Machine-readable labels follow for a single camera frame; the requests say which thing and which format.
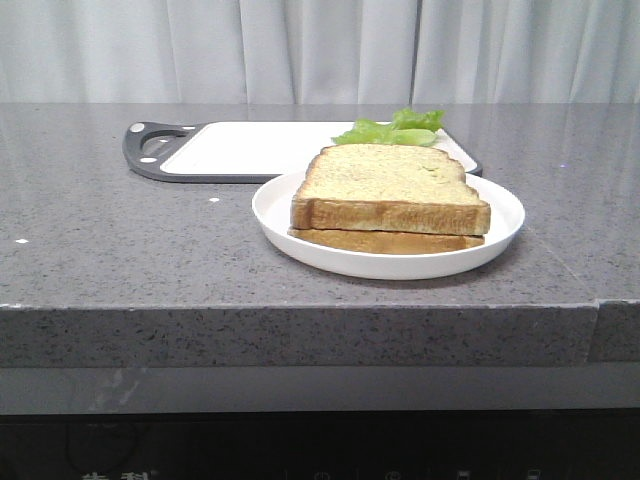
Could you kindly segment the green lettuce leaf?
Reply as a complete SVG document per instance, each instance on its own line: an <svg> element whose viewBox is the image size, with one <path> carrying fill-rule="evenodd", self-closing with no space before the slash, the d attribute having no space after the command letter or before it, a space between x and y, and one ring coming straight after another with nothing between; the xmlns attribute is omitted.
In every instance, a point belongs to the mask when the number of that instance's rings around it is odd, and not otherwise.
<svg viewBox="0 0 640 480"><path fill-rule="evenodd" d="M404 108L394 112L389 123L370 119L357 119L352 128L332 138L336 145L383 144L431 146L437 140L436 132L442 127L443 110L424 113Z"/></svg>

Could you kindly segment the toasted bread slice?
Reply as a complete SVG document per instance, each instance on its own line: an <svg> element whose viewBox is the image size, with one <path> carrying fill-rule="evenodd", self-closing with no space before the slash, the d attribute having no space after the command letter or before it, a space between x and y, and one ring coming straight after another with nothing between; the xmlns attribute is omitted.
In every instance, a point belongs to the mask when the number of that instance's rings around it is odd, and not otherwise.
<svg viewBox="0 0 640 480"><path fill-rule="evenodd" d="M291 202L296 229L482 236L491 207L446 152L403 145L326 147Z"/></svg>
<svg viewBox="0 0 640 480"><path fill-rule="evenodd" d="M437 254L482 246L483 236L441 235L394 231L296 229L288 234L314 244L372 254Z"/></svg>

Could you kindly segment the black appliance with symbols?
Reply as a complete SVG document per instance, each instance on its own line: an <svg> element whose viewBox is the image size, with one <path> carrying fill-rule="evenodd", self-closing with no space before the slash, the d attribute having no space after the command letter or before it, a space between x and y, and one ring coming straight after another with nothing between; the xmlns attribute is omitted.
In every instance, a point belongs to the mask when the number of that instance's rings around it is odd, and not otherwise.
<svg viewBox="0 0 640 480"><path fill-rule="evenodd" d="M635 479L639 413L5 416L5 479Z"/></svg>

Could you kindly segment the white cutting board black rim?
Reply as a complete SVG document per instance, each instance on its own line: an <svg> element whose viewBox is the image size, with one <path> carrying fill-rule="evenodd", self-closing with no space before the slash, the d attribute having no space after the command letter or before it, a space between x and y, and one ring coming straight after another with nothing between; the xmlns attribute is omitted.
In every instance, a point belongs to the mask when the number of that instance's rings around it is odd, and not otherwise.
<svg viewBox="0 0 640 480"><path fill-rule="evenodd" d="M261 184L307 169L344 121L223 121L167 125L138 122L122 149L131 170L174 183Z"/></svg>

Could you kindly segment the grey curtain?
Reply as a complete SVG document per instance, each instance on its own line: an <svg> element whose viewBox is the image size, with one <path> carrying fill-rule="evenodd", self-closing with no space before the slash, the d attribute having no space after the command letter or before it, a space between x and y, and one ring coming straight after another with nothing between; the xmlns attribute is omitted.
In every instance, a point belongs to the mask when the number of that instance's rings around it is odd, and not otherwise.
<svg viewBox="0 0 640 480"><path fill-rule="evenodd" d="M635 103L635 1L5 1L5 102Z"/></svg>

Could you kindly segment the white round plate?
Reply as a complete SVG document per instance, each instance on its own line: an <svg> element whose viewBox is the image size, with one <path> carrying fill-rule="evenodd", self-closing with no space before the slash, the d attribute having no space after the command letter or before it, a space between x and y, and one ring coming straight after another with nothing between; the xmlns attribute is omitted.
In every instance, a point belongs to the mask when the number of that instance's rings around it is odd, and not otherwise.
<svg viewBox="0 0 640 480"><path fill-rule="evenodd" d="M466 184L490 206L489 230L482 237L418 235L405 232L296 230L294 195L305 173L280 175L261 186L252 209L267 239L307 265L365 279L440 278L480 267L499 256L525 220L521 201L504 187L468 174Z"/></svg>

